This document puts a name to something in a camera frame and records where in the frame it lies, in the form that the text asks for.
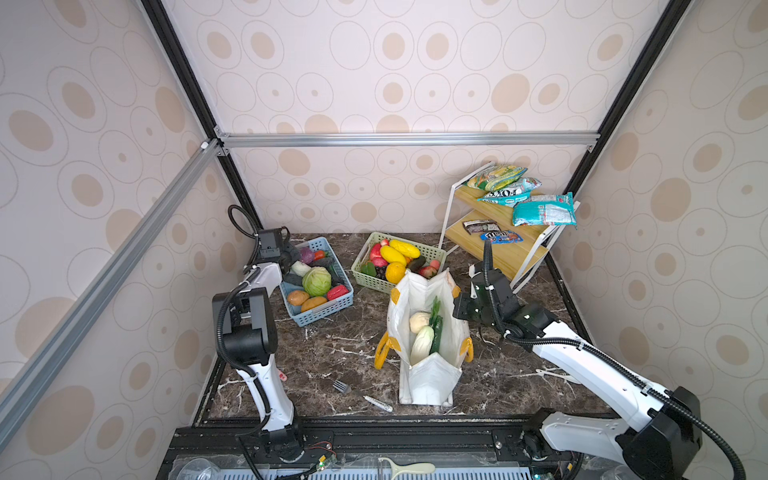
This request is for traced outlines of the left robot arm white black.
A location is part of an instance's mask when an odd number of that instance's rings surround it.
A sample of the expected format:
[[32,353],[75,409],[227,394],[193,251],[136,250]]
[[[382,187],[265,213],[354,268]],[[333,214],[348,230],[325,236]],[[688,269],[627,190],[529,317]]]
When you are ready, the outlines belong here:
[[219,357],[244,380],[259,413],[250,435],[266,451],[286,451],[300,445],[295,408],[279,378],[275,355],[278,333],[270,296],[299,259],[287,227],[258,228],[241,206],[227,214],[233,226],[255,241],[243,268],[243,280],[228,293],[214,297],[214,334]]

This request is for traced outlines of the white radish with leaves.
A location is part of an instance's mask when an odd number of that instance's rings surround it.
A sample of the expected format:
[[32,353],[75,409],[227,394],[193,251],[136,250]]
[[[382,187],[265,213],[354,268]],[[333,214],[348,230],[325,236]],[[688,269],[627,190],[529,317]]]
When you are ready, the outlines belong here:
[[442,317],[440,311],[441,301],[439,299],[435,299],[430,311],[428,312],[431,315],[430,325],[424,327],[418,334],[415,334],[415,339],[412,343],[410,352],[410,362],[412,365],[418,364],[431,355],[430,348],[433,339],[433,330],[431,325],[437,315]]

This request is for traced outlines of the blue plastic vegetable basket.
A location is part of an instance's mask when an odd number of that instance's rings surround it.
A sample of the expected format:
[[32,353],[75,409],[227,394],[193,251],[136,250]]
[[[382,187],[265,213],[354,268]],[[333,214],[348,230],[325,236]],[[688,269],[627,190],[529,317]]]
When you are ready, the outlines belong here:
[[280,284],[290,318],[305,327],[343,309],[354,301],[354,288],[325,237],[289,243],[288,270]]

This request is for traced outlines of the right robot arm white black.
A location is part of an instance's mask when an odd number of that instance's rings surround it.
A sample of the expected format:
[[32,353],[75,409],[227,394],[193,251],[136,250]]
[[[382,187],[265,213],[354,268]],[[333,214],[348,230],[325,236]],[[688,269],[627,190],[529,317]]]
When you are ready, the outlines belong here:
[[556,365],[602,399],[616,418],[569,415],[542,408],[522,430],[520,444],[533,461],[556,452],[601,457],[641,479],[681,479],[709,438],[725,455],[736,479],[745,467],[727,441],[700,417],[698,397],[669,390],[634,373],[536,303],[521,304],[493,264],[493,244],[471,276],[471,290],[454,301],[459,320],[494,328],[502,339]]

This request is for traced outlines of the green cucumber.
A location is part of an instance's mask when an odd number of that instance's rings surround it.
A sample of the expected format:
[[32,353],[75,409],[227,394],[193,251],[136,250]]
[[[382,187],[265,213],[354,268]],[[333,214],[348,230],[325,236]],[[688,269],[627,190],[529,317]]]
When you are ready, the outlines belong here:
[[435,320],[432,322],[432,330],[433,330],[433,339],[432,344],[430,348],[430,353],[438,353],[440,349],[441,344],[441,336],[442,336],[442,330],[443,330],[443,318],[440,315],[437,315],[435,317]]

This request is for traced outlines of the white grocery bag yellow handles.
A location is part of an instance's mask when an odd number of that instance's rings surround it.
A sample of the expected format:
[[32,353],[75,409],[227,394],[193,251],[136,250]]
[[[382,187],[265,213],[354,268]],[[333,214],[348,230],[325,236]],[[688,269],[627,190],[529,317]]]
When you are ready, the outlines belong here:
[[474,358],[468,323],[453,315],[460,292],[448,270],[430,279],[407,273],[391,289],[374,367],[381,369],[390,352],[398,355],[401,404],[453,405],[462,366]]

